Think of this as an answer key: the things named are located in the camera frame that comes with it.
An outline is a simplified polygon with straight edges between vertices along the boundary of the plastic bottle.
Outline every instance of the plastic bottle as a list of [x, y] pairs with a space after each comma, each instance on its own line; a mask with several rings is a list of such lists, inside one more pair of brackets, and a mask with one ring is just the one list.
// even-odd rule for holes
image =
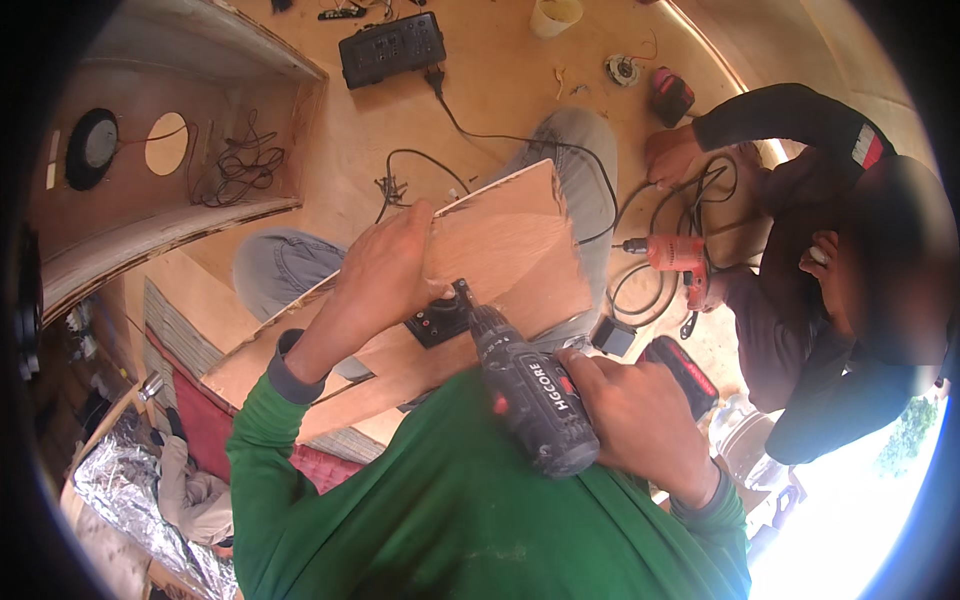
[[723, 457], [730, 475], [750, 490], [779, 490], [787, 467], [763, 449], [774, 422], [759, 412], [744, 394], [734, 394], [710, 422], [709, 439]]

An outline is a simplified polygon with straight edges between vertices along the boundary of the tree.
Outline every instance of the tree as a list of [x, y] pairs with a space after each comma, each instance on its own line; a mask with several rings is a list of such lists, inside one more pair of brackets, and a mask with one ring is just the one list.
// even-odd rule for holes
[[913, 459], [920, 452], [920, 444], [926, 438], [937, 419], [937, 405], [921, 396], [914, 396], [890, 436], [890, 441], [880, 450], [874, 467], [881, 476], [902, 477]]

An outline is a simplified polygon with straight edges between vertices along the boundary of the foil insulation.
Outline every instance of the foil insulation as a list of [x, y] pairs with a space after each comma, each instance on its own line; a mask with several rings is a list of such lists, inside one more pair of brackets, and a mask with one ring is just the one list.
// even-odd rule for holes
[[184, 539], [156, 504], [159, 448], [129, 407], [74, 474], [77, 495], [107, 523], [139, 543], [187, 587], [210, 600], [231, 600], [233, 561]]

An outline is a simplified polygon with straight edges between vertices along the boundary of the gray carpet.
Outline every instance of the gray carpet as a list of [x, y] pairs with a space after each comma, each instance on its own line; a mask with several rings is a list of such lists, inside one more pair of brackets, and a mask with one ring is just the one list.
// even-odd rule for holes
[[[215, 365], [223, 353], [200, 334], [180, 312], [163, 297], [147, 277], [143, 288], [143, 318], [163, 344], [196, 378], [200, 379]], [[177, 392], [174, 389], [173, 366], [167, 362], [149, 340], [144, 340], [143, 362], [147, 371], [157, 371], [163, 376], [164, 386], [157, 395], [162, 406], [177, 407]], [[383, 453], [386, 446], [372, 440], [353, 427], [347, 427], [307, 442], [306, 445], [332, 454], [345, 461], [366, 465]]]

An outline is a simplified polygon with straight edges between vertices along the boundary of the white cloth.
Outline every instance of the white cloth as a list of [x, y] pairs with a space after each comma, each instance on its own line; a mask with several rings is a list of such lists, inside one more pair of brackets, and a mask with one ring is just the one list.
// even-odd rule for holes
[[166, 436], [160, 455], [156, 503], [160, 514], [185, 538], [208, 546], [233, 535], [230, 487], [219, 477], [188, 475], [186, 441]]

